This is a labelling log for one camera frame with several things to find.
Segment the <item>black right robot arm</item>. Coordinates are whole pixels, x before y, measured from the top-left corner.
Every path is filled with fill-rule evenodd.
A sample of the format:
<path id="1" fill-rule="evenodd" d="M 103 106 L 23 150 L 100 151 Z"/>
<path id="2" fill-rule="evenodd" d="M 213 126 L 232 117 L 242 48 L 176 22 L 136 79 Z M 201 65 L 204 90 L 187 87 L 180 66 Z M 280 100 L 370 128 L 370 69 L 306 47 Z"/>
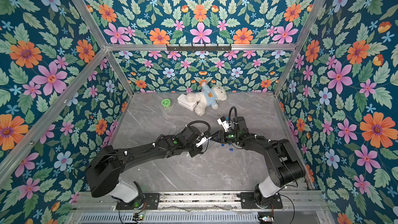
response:
<path id="1" fill-rule="evenodd" d="M 306 169 L 289 140 L 270 140 L 250 133 L 244 117 L 236 117 L 233 120 L 221 117 L 217 122 L 223 130 L 211 136 L 213 141 L 230 144 L 237 149 L 254 151 L 264 157 L 267 177 L 257 184 L 254 190 L 254 202 L 258 207 L 270 205 L 284 187 L 290 183 L 297 186 L 298 180 L 305 177 Z"/>

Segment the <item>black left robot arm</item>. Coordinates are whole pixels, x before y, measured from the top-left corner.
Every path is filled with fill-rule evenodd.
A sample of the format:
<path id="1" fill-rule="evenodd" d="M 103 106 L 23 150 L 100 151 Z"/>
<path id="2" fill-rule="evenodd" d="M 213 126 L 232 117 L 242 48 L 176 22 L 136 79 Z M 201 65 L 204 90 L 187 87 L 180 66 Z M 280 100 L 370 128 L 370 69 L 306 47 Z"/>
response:
<path id="1" fill-rule="evenodd" d="M 149 144 L 118 149 L 112 145 L 103 147 L 85 171 L 91 197 L 110 196 L 127 204 L 142 200 L 144 194 L 139 184 L 123 182 L 119 178 L 120 174 L 143 163 L 181 155 L 183 152 L 188 152 L 191 157 L 203 154 L 201 141 L 208 140 L 210 130 L 207 122 L 193 121 L 181 132 L 162 134 Z"/>

